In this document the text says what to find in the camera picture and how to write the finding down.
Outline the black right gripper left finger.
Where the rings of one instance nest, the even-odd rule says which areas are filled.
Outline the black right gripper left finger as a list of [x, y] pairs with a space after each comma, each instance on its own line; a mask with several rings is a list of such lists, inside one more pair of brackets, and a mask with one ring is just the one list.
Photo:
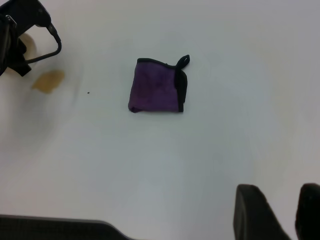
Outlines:
[[289, 240], [265, 195], [250, 184], [236, 188], [233, 215], [236, 240]]

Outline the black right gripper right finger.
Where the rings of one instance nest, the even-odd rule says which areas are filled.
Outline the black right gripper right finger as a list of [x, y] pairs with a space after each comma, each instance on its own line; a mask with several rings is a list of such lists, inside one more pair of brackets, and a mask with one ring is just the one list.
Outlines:
[[320, 239], [320, 186], [316, 183], [300, 189], [295, 230], [299, 240]]

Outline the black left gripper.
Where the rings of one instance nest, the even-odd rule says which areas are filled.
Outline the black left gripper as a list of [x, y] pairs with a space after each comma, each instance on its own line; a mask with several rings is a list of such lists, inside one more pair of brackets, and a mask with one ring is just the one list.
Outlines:
[[10, 54], [16, 47], [14, 71], [24, 77], [31, 71], [24, 54], [26, 45], [17, 37], [16, 22], [9, 15], [0, 15], [0, 74], [2, 75], [10, 63]]

